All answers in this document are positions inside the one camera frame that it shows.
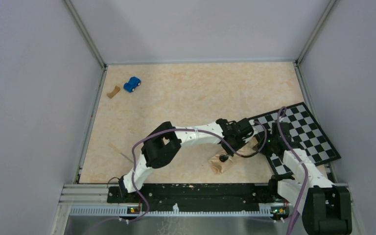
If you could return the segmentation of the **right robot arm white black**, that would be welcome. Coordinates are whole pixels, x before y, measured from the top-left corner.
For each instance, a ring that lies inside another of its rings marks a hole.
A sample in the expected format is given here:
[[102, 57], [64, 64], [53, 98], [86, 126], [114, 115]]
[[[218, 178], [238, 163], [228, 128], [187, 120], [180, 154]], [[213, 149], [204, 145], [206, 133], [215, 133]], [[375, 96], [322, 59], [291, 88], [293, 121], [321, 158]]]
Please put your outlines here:
[[351, 195], [315, 166], [306, 151], [285, 134], [285, 123], [275, 122], [271, 133], [257, 134], [258, 150], [265, 156], [276, 154], [292, 171], [291, 175], [273, 175], [268, 197], [291, 203], [291, 230], [298, 217], [309, 235], [350, 235], [353, 231]]

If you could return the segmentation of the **small brown wooden piece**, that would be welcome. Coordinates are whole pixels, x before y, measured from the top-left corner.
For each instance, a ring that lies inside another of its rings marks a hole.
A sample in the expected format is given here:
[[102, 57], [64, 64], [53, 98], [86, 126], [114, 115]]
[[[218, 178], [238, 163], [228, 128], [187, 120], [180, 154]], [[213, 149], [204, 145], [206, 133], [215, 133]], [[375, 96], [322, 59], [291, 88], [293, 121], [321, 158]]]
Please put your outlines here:
[[121, 88], [119, 86], [115, 86], [114, 89], [111, 92], [107, 93], [106, 95], [108, 98], [112, 99], [115, 95], [117, 95], [117, 93], [120, 92], [120, 90]]

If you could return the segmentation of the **black white checkerboard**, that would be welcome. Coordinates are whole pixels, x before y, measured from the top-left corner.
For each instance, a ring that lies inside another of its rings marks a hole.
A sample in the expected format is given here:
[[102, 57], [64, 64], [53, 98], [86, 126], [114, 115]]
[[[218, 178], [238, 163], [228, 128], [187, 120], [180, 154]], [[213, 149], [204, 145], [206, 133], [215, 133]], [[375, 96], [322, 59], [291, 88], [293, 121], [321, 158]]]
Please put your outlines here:
[[[278, 111], [277, 109], [248, 119], [251, 124], [255, 124], [254, 120], [260, 122], [268, 134], [271, 134], [272, 123], [277, 121]], [[300, 144], [316, 166], [341, 159], [340, 154], [305, 103], [287, 106], [283, 122], [289, 123], [291, 140]], [[290, 169], [283, 164], [281, 157], [275, 153], [267, 155], [262, 152], [262, 154], [267, 158], [275, 175], [291, 174]]]

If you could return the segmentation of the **orange cloth napkin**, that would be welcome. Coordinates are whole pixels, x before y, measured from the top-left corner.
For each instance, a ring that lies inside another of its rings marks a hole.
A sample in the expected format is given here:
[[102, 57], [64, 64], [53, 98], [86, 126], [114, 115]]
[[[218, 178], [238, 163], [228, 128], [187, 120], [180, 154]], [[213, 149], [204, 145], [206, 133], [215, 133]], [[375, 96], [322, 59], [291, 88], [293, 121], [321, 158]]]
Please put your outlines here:
[[224, 172], [232, 168], [235, 164], [239, 163], [240, 160], [248, 159], [257, 155], [259, 153], [258, 145], [259, 142], [255, 137], [253, 137], [244, 147], [237, 151], [240, 156], [238, 156], [237, 154], [234, 154], [233, 156], [230, 155], [229, 160], [225, 163], [222, 163], [220, 162], [218, 157], [223, 154], [229, 155], [225, 150], [223, 150], [209, 159], [209, 166], [211, 167], [214, 174], [223, 174]]

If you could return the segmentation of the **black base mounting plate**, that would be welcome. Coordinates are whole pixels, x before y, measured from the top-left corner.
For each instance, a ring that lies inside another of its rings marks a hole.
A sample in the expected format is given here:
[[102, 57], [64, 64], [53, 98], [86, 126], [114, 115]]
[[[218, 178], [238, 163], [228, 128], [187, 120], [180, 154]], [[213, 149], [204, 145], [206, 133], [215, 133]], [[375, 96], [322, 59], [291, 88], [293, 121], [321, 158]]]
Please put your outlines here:
[[144, 184], [139, 192], [121, 196], [119, 186], [108, 189], [107, 203], [130, 204], [150, 212], [257, 212], [269, 211], [290, 203], [274, 194], [267, 183], [234, 184]]

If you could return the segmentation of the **blue toy car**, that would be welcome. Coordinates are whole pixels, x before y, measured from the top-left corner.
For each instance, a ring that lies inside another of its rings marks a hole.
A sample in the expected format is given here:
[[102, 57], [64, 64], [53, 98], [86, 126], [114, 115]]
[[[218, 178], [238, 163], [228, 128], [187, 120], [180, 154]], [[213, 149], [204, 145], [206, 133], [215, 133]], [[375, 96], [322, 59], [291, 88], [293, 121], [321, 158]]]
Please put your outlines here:
[[124, 85], [123, 85], [123, 88], [129, 92], [129, 93], [132, 93], [135, 91], [136, 87], [140, 86], [141, 85], [141, 80], [135, 76], [131, 77], [128, 82], [126, 82]]

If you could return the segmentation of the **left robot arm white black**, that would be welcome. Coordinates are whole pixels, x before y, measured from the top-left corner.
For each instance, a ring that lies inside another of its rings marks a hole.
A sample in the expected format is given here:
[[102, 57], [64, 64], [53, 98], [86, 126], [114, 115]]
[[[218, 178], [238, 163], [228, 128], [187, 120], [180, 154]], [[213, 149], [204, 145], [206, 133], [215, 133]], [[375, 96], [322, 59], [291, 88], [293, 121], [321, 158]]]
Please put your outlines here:
[[182, 147], [219, 144], [229, 156], [239, 156], [239, 150], [255, 134], [257, 130], [247, 118], [240, 121], [220, 118], [191, 127], [178, 127], [169, 121], [163, 122], [149, 136], [134, 145], [142, 145], [141, 154], [130, 172], [119, 179], [119, 197], [125, 202], [134, 201], [137, 191], [153, 170], [168, 165]]

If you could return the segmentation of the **aluminium front rail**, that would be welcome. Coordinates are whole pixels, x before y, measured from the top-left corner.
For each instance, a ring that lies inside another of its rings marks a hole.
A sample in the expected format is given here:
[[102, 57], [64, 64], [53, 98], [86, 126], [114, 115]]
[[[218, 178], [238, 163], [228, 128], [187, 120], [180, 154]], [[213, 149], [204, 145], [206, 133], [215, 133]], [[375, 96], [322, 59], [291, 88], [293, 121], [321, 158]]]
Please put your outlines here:
[[146, 184], [123, 196], [118, 185], [78, 184], [62, 189], [59, 203], [72, 216], [131, 221], [148, 217], [251, 217], [285, 220], [292, 203], [272, 196], [267, 184]]

